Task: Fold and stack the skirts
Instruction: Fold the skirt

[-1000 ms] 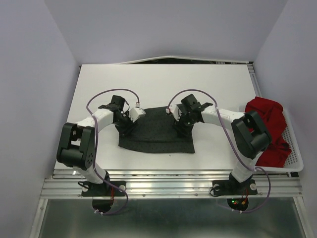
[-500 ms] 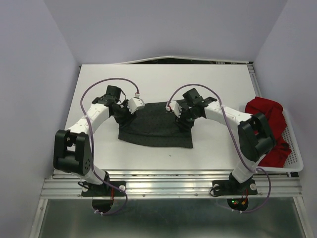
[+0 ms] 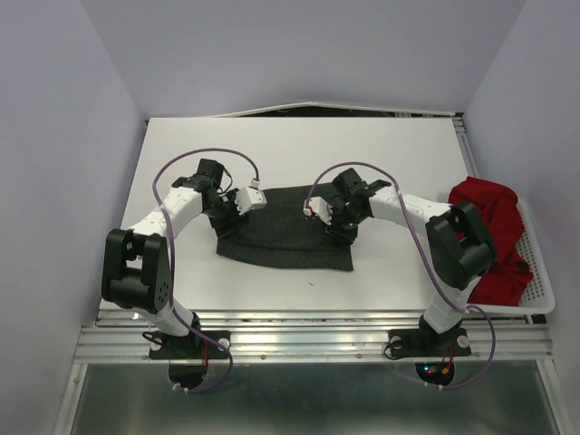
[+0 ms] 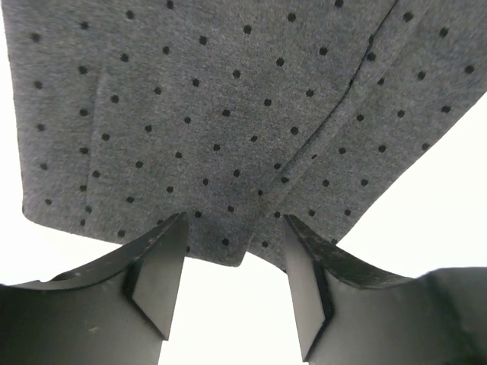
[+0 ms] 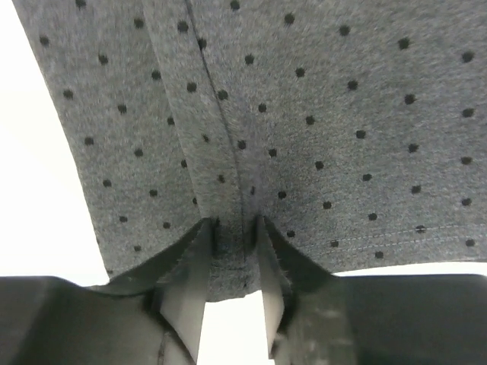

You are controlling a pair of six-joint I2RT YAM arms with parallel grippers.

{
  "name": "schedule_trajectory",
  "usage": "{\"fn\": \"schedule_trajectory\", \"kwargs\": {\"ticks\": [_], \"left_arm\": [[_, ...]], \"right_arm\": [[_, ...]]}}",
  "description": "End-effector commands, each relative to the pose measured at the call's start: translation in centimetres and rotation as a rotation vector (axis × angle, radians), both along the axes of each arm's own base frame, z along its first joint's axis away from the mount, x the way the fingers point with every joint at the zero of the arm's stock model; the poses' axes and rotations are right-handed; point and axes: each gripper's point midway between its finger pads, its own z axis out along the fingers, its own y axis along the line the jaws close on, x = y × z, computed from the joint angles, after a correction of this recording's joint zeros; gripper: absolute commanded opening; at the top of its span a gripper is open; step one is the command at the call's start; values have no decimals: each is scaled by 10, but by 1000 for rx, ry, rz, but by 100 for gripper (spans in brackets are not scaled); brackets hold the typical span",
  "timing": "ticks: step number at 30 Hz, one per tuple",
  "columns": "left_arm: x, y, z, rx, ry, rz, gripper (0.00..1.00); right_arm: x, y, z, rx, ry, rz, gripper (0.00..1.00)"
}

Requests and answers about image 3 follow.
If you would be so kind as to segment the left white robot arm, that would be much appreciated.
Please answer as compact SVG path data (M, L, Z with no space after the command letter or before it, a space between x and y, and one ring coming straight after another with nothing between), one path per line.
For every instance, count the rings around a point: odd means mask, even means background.
M202 333L198 315L174 296L175 240L192 220L207 216L218 238L238 229L247 216L237 210L236 192L224 193L226 168L202 159L196 173L173 182L160 206L128 229L113 229L105 241L101 297L132 310L153 326L143 333L153 359L209 355L215 345L227 349L223 338Z

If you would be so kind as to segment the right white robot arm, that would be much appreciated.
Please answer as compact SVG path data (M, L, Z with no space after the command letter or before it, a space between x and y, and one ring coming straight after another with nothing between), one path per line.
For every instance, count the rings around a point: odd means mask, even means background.
M368 183L354 169L340 173L332 185L333 198L311 196L304 210L324 222L336 243L352 244L369 218L406 227L435 286L418 327L391 336L397 351L438 353L454 344L471 293L498 260L477 208L468 201L452 205L404 194L392 179Z

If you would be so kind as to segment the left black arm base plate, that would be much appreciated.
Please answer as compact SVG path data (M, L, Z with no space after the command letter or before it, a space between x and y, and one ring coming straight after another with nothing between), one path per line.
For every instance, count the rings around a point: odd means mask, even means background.
M193 334L177 337L154 331L144 332L142 337L150 344L149 358L151 360L201 360L204 355L209 360L227 359L226 353L212 344L205 351L203 349L204 341L199 340Z

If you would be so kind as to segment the dark grey dotted skirt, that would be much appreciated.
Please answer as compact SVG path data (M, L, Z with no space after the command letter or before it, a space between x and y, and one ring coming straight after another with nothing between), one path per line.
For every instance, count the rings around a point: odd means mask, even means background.
M249 212L246 224L220 238L217 254L254 266L352 272L351 248L337 246L325 233L323 222L304 214L309 189L266 189L266 206Z

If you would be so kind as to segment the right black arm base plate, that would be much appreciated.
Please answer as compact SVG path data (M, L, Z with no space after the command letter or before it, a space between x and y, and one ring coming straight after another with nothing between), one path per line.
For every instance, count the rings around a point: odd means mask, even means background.
M393 329L388 332L384 355L392 360L437 359L471 356L467 332L463 328L444 334L420 329Z

